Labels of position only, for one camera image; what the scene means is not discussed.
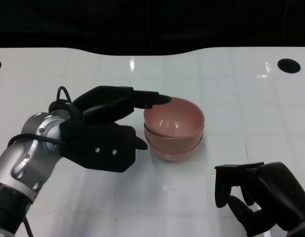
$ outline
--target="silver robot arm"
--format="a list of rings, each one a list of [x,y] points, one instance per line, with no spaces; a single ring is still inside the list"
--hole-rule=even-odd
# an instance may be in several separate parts
[[[56,110],[31,116],[22,134],[61,140],[59,125],[70,117]],[[24,221],[42,186],[61,159],[59,147],[49,142],[19,139],[0,157],[0,237],[12,237]]]

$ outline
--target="ceramic bowl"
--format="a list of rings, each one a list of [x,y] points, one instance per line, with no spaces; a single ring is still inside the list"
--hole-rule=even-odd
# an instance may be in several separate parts
[[[172,97],[171,102],[145,109],[144,121],[148,130],[164,137],[187,137],[203,129],[202,110],[191,101]]]
[[[144,126],[145,134],[150,144],[160,152],[168,154],[181,154],[192,150],[200,141],[204,127],[187,137],[162,137],[153,134]]]
[[[151,145],[151,143],[149,142],[147,136],[146,136],[146,139],[147,139],[147,142],[148,142],[148,145],[149,145],[150,149],[151,149],[158,157],[160,157],[161,159],[164,159],[164,160],[168,160],[168,161],[181,161],[181,160],[185,160],[185,159],[191,157],[191,156],[193,155],[193,153],[197,150],[197,148],[199,147],[199,145],[201,144],[202,138],[203,138],[203,137],[201,137],[201,140],[199,141],[199,143],[198,143],[193,149],[191,149],[191,150],[188,151],[188,152],[181,153],[181,154],[168,154],[168,153],[160,152],[160,151],[157,150],[155,147],[153,147],[153,146]]]

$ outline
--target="robotic hand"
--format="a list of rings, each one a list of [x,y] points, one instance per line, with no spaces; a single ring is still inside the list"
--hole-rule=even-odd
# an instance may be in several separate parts
[[[247,236],[270,230],[275,224],[286,237],[305,237],[305,191],[282,163],[221,165],[216,169],[215,201],[218,208],[229,205]],[[237,197],[231,187],[240,186],[247,205],[261,207],[253,212]]]
[[[32,236],[26,213],[62,157],[89,169],[127,170],[147,144],[115,121],[170,101],[158,92],[99,86],[71,102],[60,87],[49,113],[30,117],[0,157],[0,237],[14,236],[22,222]]]

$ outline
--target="stacked bowls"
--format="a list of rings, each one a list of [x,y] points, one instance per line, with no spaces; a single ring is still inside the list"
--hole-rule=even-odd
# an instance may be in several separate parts
[[[144,111],[144,130],[151,150],[162,159],[179,161],[190,157],[199,146],[205,125],[202,110],[177,97]]]

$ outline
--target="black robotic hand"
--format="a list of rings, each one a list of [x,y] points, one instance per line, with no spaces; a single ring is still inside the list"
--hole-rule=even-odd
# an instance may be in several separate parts
[[[305,237],[305,191],[282,163],[221,165],[216,169],[215,201],[218,208],[229,205],[248,237],[271,229],[275,224],[287,237]],[[261,207],[253,212],[231,187],[240,186],[247,205]]]
[[[67,100],[60,99],[64,90]],[[115,121],[134,111],[166,104],[171,97],[152,91],[136,91],[132,87],[98,86],[71,102],[64,87],[49,113],[62,109],[70,118],[60,124],[61,156],[89,169],[124,172],[135,161],[135,150],[147,150],[147,144],[136,137],[133,127]]]

